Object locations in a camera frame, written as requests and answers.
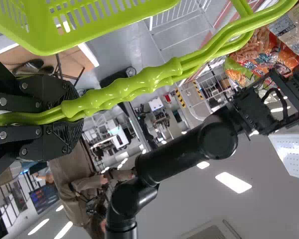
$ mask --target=beige jacket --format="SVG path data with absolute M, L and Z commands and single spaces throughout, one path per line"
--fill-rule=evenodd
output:
M 91 160 L 79 141 L 71 154 L 50 161 L 50 169 L 54 177 L 55 185 L 59 191 L 59 197 L 64 206 L 68 219 L 74 225 L 85 227 L 90 221 L 86 214 L 86 203 L 77 199 L 68 184 L 72 183 L 75 191 L 82 193 L 88 199 L 96 195 L 96 189 L 102 185 L 100 175 L 93 175 Z M 130 170 L 114 171 L 112 176 L 115 180 L 126 180 Z M 108 180 L 112 180 L 109 174 L 105 174 Z

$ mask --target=green basket handle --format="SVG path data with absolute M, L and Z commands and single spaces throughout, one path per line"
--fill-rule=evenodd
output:
M 274 6 L 252 14 L 245 0 L 231 0 L 242 18 L 222 28 L 202 49 L 179 58 L 172 58 L 162 66 L 144 68 L 137 75 L 117 79 L 108 87 L 89 90 L 81 98 L 63 101 L 61 106 L 48 111 L 7 113 L 0 115 L 0 125 L 10 122 L 21 124 L 46 124 L 57 120 L 75 121 L 91 116 L 100 110 L 111 109 L 119 102 L 131 101 L 136 96 L 151 93 L 159 87 L 183 80 L 209 60 L 229 54 L 243 47 L 256 28 L 267 25 L 289 11 L 298 0 L 280 0 Z M 232 37 L 238 39 L 228 42 Z

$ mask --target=green plastic basket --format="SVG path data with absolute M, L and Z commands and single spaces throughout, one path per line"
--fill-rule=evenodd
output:
M 0 0 L 0 32 L 52 55 L 153 16 L 179 0 Z

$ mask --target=warning tape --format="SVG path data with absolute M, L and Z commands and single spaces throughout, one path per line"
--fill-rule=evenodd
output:
M 183 106 L 183 108 L 186 108 L 185 101 L 184 101 L 183 97 L 180 95 L 178 88 L 176 88 L 175 93 L 179 99 L 181 106 Z
M 201 92 L 200 92 L 200 90 L 199 90 L 199 87 L 197 86 L 196 81 L 193 81 L 193 84 L 194 84 L 194 86 L 195 86 L 195 88 L 196 88 L 196 91 L 197 91 L 197 93 L 198 93 L 200 99 L 203 100 L 204 97 L 202 96 L 202 94 L 201 94 Z

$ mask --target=snack bag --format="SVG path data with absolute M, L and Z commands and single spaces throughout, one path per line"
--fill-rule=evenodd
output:
M 292 75 L 293 68 L 299 64 L 299 56 L 266 27 L 255 30 L 249 42 L 229 57 L 258 77 L 265 75 L 272 68 L 276 68 L 281 75 L 288 77 Z M 270 78 L 265 80 L 264 85 L 277 87 Z
M 258 78 L 250 70 L 241 66 L 230 57 L 227 57 L 225 60 L 224 71 L 227 77 L 242 88 L 250 85 Z
M 299 3 L 267 28 L 299 55 Z

